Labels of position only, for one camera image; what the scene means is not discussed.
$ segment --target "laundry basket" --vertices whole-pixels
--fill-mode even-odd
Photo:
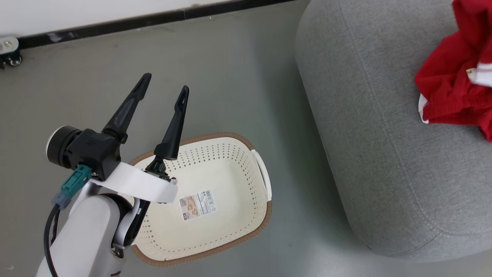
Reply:
[[[148,153],[130,164],[144,169],[153,159]],[[196,260],[245,242],[268,224],[270,179],[260,155],[242,136],[184,140],[178,159],[165,165],[178,180],[178,194],[173,203],[149,206],[132,246],[145,262],[170,266]]]

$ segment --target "gray floor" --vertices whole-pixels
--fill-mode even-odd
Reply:
[[[490,276],[492,252],[407,264],[372,254],[351,233],[293,58],[306,4],[30,49],[20,67],[0,72],[0,277],[34,276],[43,257],[50,200],[69,175],[45,158],[51,132],[66,124],[101,129],[145,72],[153,79],[123,160],[160,142],[187,84],[183,138],[236,132],[249,139],[269,169],[273,214],[257,237],[195,262],[158,268],[128,252],[123,277]]]

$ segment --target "black baseboard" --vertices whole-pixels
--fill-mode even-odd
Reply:
[[[20,37],[19,44],[21,49],[27,49],[86,37],[106,35],[169,22],[211,16],[226,12],[244,10],[289,1],[292,0],[236,0],[207,6],[191,7],[183,10],[152,14],[143,17],[124,19],[108,23],[101,23],[93,26],[85,26],[73,28],[70,30],[62,30],[46,34]]]

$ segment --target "product label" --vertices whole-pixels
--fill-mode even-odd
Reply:
[[[210,190],[205,190],[180,199],[181,212],[185,221],[217,210]]]

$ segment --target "red fabric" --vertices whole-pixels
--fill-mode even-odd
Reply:
[[[472,84],[466,74],[479,61],[492,63],[492,0],[454,0],[453,9],[459,31],[443,39],[415,77],[429,101],[423,119],[476,125],[492,142],[492,88]]]

